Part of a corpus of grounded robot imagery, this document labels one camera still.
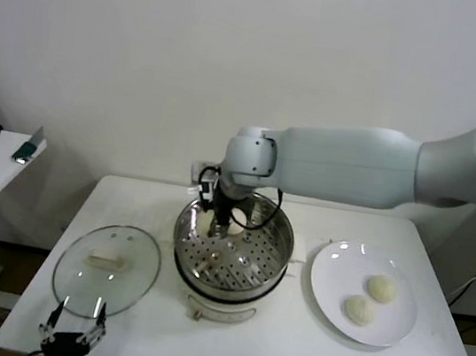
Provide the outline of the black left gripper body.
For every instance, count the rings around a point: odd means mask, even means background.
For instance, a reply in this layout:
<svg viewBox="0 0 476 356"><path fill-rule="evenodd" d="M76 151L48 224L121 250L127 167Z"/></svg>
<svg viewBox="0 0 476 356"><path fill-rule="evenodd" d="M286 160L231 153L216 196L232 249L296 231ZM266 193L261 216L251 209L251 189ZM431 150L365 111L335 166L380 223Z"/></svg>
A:
<svg viewBox="0 0 476 356"><path fill-rule="evenodd" d="M44 356L85 356L90 352L90 344L80 332L57 332L51 341L45 338L40 343Z"/></svg>

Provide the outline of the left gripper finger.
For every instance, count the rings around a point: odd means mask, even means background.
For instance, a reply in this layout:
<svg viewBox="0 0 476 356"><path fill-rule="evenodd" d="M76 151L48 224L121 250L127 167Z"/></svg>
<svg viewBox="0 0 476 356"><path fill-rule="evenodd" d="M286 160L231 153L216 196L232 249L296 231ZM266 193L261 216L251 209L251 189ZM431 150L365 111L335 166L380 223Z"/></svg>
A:
<svg viewBox="0 0 476 356"><path fill-rule="evenodd" d="M48 320L45 323L39 325L39 333L42 336L42 340L55 340L55 326L59 320L59 316L62 314L62 310L64 309L64 304L66 302L63 300L59 302L57 307L50 313Z"/></svg>
<svg viewBox="0 0 476 356"><path fill-rule="evenodd" d="M96 319L95 325L85 332L79 338L79 343L85 344L98 344L98 342L102 339L105 335L106 327L105 327L105 318L106 316L106 307L107 303L104 302L101 306L101 309L98 312L98 317Z"/></svg>

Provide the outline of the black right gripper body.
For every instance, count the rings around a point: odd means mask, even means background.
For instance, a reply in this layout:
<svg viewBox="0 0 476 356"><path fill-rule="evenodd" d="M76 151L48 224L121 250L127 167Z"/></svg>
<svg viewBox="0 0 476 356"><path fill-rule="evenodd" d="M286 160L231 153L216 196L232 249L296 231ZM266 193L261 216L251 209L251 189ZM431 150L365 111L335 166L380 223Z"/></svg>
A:
<svg viewBox="0 0 476 356"><path fill-rule="evenodd" d="M213 194L214 217L217 222L229 224L234 200L226 196L221 188L216 188Z"/></svg>

